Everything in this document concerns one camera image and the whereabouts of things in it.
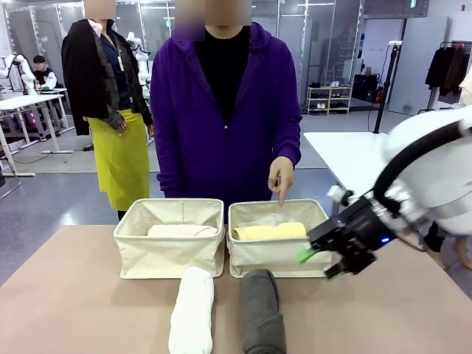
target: dark gray towel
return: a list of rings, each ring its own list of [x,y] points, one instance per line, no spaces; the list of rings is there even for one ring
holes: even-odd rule
[[[270,271],[257,269],[241,280],[240,308],[244,353],[287,353],[279,293]]]

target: yellow-green skirt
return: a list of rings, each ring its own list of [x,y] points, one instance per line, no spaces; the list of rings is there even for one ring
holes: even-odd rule
[[[119,113],[127,125],[123,133],[100,119],[84,119],[94,140],[100,192],[107,193],[112,209],[126,211],[137,199],[149,198],[149,155],[141,114]]]

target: id badge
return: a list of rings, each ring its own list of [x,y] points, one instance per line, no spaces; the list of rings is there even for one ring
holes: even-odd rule
[[[125,71],[125,67],[123,66],[123,62],[121,61],[121,55],[118,55],[118,63],[119,63],[119,68],[121,71]]]

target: white basket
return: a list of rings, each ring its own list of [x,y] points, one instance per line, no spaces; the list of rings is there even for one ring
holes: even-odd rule
[[[153,225],[196,224],[215,227],[211,237],[148,237]],[[122,258],[121,278],[180,278],[197,266],[214,277],[223,273],[223,202],[215,199],[141,199],[114,231]]]
[[[308,232],[326,220],[325,211],[312,199],[286,201],[283,208],[278,201],[231,205],[227,239],[231,275],[241,278],[253,269],[266,268],[279,278],[324,277],[324,270],[331,265],[330,252],[320,252],[305,264],[298,263],[298,252],[308,245],[306,237],[247,241],[234,239],[233,230],[242,226],[277,226],[298,221]]]

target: purple jacket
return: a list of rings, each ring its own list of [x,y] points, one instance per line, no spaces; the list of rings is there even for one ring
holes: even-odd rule
[[[150,98],[166,198],[217,198],[226,208],[270,200],[272,161],[301,157],[302,115],[285,43],[251,26],[249,61],[225,126],[191,41],[169,38],[153,64]]]

